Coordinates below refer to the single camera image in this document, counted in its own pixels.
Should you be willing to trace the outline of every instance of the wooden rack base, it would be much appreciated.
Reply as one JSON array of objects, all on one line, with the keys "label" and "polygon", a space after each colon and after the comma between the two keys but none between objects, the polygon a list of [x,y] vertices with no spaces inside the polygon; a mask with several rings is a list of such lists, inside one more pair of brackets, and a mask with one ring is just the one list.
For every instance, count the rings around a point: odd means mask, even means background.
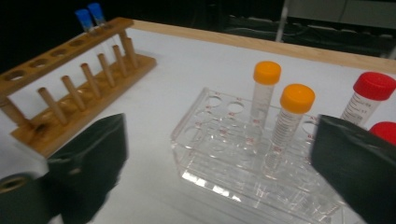
[{"label": "wooden rack base", "polygon": [[[1,75],[0,106],[18,126],[12,136],[47,158],[153,68],[155,59],[134,53],[132,39],[125,32],[132,24],[132,20],[116,18],[109,22],[110,30],[97,30],[99,35],[96,36],[82,35]],[[49,107],[34,118],[26,119],[7,97],[113,35],[120,36],[125,55],[121,56],[119,46],[113,46],[117,58],[113,64],[107,64],[106,57],[98,55],[103,71],[96,75],[82,63],[81,74],[87,82],[74,87],[70,77],[64,76],[62,81],[69,94],[57,102],[46,88],[40,88],[38,93]],[[69,53],[61,58],[48,57],[61,49]],[[44,66],[32,66],[32,62],[40,60],[45,61]]]}]

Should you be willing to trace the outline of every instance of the dark floor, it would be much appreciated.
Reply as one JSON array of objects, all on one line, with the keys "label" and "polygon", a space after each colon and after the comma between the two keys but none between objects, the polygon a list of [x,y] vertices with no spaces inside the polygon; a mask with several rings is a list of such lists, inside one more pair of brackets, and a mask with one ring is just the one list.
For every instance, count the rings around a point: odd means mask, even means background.
[{"label": "dark floor", "polygon": [[[82,33],[74,11],[92,0],[0,1],[0,73]],[[275,40],[283,1],[98,0],[108,20],[125,17]],[[387,57],[395,30],[289,18],[286,43]]]}]

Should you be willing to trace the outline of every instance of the test tube rack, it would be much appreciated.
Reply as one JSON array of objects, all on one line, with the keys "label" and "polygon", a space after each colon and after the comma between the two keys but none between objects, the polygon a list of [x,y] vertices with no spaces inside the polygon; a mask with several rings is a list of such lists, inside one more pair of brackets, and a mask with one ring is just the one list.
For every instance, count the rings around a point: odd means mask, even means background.
[{"label": "test tube rack", "polygon": [[[12,131],[11,135],[48,158],[149,72],[156,61],[134,52],[132,38],[126,33],[126,29],[133,24],[133,20],[116,18],[108,22],[106,29],[96,27],[96,35],[79,35],[1,74],[0,107],[17,125],[17,129]],[[120,37],[124,56],[118,45],[112,46],[117,59],[113,64],[107,63],[104,54],[97,55],[103,70],[96,75],[92,74],[87,63],[82,63],[80,67],[87,81],[79,87],[74,86],[69,76],[63,76],[62,82],[68,94],[59,101],[55,101],[45,87],[40,88],[38,93],[48,108],[32,119],[27,119],[11,101],[9,96],[12,93],[77,58],[113,35]]]}]

